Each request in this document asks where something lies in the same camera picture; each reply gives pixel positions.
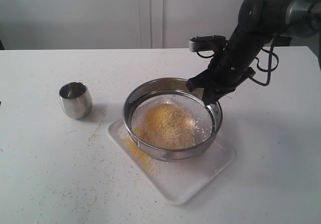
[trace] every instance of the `white tray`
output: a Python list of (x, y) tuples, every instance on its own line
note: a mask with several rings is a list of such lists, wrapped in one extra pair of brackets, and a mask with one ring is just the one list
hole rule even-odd
[(122, 141), (128, 137), (123, 121), (113, 122), (107, 134), (120, 150), (129, 157), (142, 174), (152, 182), (164, 199), (173, 205), (181, 205), (192, 198), (235, 157), (232, 146), (219, 135), (209, 149), (200, 157), (180, 162), (163, 162), (148, 158), (149, 167), (143, 166)]

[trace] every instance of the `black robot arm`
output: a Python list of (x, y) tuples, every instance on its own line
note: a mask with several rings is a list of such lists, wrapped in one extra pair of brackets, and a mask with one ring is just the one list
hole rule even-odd
[[(188, 89), (203, 88), (206, 105), (233, 92), (244, 80), (253, 77), (255, 72), (249, 66), (272, 39), (280, 35), (303, 38), (318, 33), (319, 5), (321, 0), (244, 0), (238, 26), (229, 41), (222, 36), (190, 40), (192, 52), (211, 49), (214, 55), (205, 71), (188, 80)], [(273, 46), (270, 51), (269, 64)], [(269, 78), (261, 85), (268, 84)]]

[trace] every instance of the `white table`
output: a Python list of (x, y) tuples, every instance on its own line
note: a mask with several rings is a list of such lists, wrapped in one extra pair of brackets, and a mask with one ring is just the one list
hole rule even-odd
[[(0, 222), (320, 222), (321, 72), (306, 47), (275, 51), (270, 86), (247, 80), (221, 99), (220, 135), (237, 156), (183, 206), (165, 203), (106, 126), (139, 84), (192, 77), (207, 60), (187, 49), (1, 51)], [(61, 110), (58, 90), (70, 81), (92, 95), (83, 120)]]

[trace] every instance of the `metal sieve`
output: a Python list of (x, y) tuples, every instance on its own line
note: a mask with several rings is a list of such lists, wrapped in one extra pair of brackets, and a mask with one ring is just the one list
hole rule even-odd
[[(123, 118), (130, 138), (144, 152), (162, 161), (176, 161), (202, 155), (213, 143), (222, 122), (222, 109), (217, 102), (205, 106), (201, 101), (203, 90), (189, 92), (187, 80), (180, 78), (160, 78), (144, 83), (136, 88), (127, 98), (123, 107)], [(170, 128), (156, 129), (143, 138), (142, 132), (148, 133), (149, 125), (143, 125), (146, 114), (156, 107), (171, 106), (179, 109), (179, 115), (173, 112), (157, 112), (157, 119), (148, 123), (173, 122)], [(178, 143), (177, 148), (157, 144), (158, 132), (170, 133), (169, 142)]]

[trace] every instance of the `stainless steel cup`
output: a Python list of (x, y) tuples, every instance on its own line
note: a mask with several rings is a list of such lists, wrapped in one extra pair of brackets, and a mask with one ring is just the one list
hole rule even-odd
[(92, 110), (90, 93), (82, 82), (67, 83), (60, 89), (59, 96), (63, 111), (72, 119), (80, 119)]

